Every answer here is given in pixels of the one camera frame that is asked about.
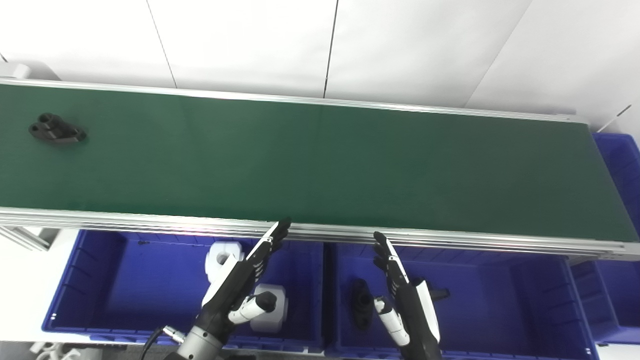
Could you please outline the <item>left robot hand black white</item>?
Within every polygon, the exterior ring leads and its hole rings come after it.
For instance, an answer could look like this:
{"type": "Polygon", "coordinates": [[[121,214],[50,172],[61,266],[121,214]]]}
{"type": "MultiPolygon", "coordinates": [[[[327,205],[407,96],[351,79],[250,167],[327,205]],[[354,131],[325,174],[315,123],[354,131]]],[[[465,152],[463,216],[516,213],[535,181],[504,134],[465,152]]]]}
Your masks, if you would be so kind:
{"type": "Polygon", "coordinates": [[[243,260],[229,257],[212,283],[213,294],[195,319],[193,330],[199,335],[226,344],[235,327],[278,305],[276,294],[270,291],[253,294],[253,289],[265,273],[270,257],[282,246],[291,227],[291,218],[275,223],[254,245],[243,260]]]}

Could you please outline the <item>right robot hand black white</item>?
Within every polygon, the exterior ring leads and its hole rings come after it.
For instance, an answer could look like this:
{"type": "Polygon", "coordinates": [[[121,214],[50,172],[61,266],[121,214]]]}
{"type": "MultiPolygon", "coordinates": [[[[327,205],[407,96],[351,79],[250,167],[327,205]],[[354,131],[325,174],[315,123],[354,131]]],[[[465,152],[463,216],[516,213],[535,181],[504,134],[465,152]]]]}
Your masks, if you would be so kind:
{"type": "Polygon", "coordinates": [[[391,296],[374,297],[374,308],[405,360],[441,360],[440,329],[426,280],[410,280],[392,242],[374,232],[374,264],[391,296]]]}

